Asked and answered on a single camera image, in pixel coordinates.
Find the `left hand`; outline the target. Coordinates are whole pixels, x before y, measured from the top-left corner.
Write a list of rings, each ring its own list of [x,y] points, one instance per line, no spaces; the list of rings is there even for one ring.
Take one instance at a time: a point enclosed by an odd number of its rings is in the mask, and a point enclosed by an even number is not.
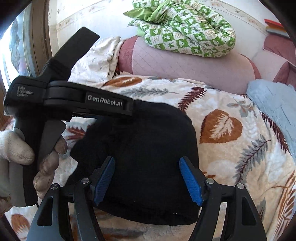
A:
[[[54,149],[40,163],[40,171],[34,178],[33,184],[37,196],[41,199],[49,190],[55,170],[59,166],[59,155],[66,154],[67,143],[63,137],[57,141]],[[33,149],[13,131],[1,132],[1,197],[6,198],[11,193],[9,182],[9,162],[29,165],[34,161]]]

